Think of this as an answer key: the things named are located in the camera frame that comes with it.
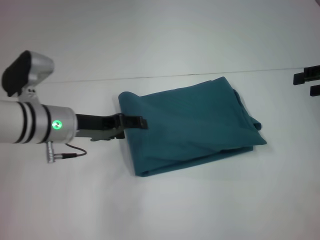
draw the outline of cable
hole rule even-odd
[[[86,150],[84,150],[84,149],[82,149],[82,148],[80,148],[80,147],[72,146],[72,145],[70,145],[70,144],[68,144],[68,143],[66,143],[65,145],[67,145],[69,148],[77,149],[77,150],[79,150],[79,151],[83,152],[83,153],[81,153],[81,154],[77,154],[77,155],[76,155],[77,157],[81,157],[81,156],[84,156],[84,155],[86,155],[86,154],[87,154],[87,151],[86,151]]]

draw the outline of teal cloth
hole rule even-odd
[[[194,86],[118,97],[125,115],[143,116],[148,130],[126,129],[137,176],[165,173],[221,160],[267,142],[226,78]]]

